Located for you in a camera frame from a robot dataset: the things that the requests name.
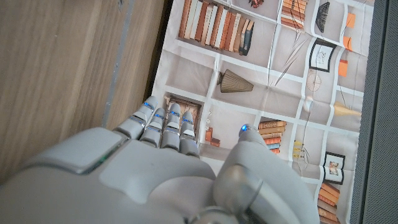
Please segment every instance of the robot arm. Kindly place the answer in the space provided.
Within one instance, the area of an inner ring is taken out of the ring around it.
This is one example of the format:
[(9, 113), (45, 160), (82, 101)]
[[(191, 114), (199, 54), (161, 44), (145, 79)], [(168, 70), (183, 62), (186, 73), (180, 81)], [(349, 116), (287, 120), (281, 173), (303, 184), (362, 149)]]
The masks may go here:
[(305, 184), (254, 127), (215, 177), (192, 115), (180, 124), (179, 105), (167, 120), (156, 107), (152, 96), (114, 131), (83, 131), (29, 160), (0, 189), (0, 223), (319, 223)]

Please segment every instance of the small framed sign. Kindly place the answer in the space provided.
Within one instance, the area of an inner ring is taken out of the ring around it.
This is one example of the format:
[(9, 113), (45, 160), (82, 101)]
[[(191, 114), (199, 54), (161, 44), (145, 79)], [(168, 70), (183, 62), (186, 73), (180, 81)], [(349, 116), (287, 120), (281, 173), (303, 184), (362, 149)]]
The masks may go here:
[(310, 54), (310, 68), (323, 72), (329, 72), (330, 59), (335, 49), (335, 44), (317, 39), (313, 43)]
[(323, 163), (323, 180), (332, 184), (343, 184), (345, 156), (326, 152)]

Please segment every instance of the stack of books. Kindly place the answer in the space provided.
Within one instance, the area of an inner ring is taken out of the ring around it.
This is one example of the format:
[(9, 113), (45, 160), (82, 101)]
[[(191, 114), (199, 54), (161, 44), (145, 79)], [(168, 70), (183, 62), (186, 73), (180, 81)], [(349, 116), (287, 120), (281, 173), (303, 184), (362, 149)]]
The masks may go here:
[(318, 194), (318, 213), (321, 223), (340, 223), (336, 216), (337, 201), (340, 191), (328, 183), (322, 183)]
[(275, 154), (280, 152), (282, 133), (285, 131), (286, 121), (264, 121), (259, 124), (259, 133), (268, 148)]
[(210, 142), (212, 146), (216, 147), (219, 147), (221, 143), (219, 139), (213, 138), (213, 128), (206, 128), (205, 141)]
[(226, 6), (185, 0), (178, 36), (246, 56), (253, 28), (254, 21), (230, 12)]
[(284, 0), (280, 22), (294, 29), (304, 28), (307, 0)]

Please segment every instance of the dark gray panel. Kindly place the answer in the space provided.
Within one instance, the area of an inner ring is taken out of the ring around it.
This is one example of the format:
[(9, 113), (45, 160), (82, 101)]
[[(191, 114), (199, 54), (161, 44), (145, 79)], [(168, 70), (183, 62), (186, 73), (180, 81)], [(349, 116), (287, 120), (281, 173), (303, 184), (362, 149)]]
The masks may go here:
[(364, 223), (398, 221), (398, 1), (389, 1)]
[(373, 144), (373, 126), (376, 115), (375, 105), (378, 98), (379, 74), (381, 72), (383, 59), (384, 26), (386, 23), (387, 7), (387, 1), (376, 1), (374, 3), (353, 201), (351, 206), (351, 223), (363, 222), (364, 196), (368, 181), (370, 151)]

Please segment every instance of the wooden surface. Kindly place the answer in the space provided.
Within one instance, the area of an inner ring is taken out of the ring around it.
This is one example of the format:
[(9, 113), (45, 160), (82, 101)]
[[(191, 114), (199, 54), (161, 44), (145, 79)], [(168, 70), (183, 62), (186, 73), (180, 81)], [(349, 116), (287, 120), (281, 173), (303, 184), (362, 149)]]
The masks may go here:
[[(101, 126), (129, 0), (0, 2), (0, 183)], [(135, 0), (107, 128), (142, 103), (164, 1)]]

